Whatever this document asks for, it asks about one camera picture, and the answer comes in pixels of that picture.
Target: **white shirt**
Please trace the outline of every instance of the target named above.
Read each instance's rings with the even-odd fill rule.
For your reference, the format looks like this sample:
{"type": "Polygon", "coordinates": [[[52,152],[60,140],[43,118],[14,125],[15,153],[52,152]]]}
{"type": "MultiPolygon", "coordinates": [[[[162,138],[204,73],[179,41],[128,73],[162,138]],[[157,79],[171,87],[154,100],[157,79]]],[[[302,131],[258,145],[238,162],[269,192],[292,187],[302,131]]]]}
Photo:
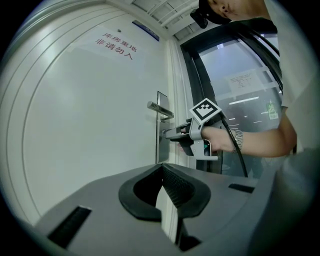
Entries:
{"type": "Polygon", "coordinates": [[[264,0],[278,30],[282,106],[297,133],[297,152],[320,146],[320,67],[316,54],[291,15],[277,2],[264,0]]]}

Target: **white door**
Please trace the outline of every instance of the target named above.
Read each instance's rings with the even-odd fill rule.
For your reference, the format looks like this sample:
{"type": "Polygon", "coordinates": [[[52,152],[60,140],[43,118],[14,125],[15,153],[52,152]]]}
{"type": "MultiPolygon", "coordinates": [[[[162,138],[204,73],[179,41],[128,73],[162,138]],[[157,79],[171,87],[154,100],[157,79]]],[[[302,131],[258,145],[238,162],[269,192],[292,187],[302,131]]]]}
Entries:
{"type": "Polygon", "coordinates": [[[85,184],[155,163],[156,113],[147,102],[168,95],[166,42],[135,19],[106,4],[76,10],[32,35],[7,64],[0,169],[20,218],[34,224],[85,184]]]}

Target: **glass window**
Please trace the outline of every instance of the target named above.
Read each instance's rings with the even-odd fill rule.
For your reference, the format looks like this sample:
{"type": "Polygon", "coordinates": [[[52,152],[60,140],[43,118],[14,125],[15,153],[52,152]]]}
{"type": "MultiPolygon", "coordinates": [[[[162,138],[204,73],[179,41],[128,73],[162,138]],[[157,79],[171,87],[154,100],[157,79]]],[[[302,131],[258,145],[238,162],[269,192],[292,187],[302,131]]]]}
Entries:
{"type": "MultiPolygon", "coordinates": [[[[232,130],[262,132],[278,127],[282,94],[262,60],[241,40],[217,45],[200,53],[215,99],[232,130]]],[[[243,156],[249,177],[260,178],[282,158],[243,156]]],[[[237,154],[225,152],[222,174],[243,176],[237,154]]]]}

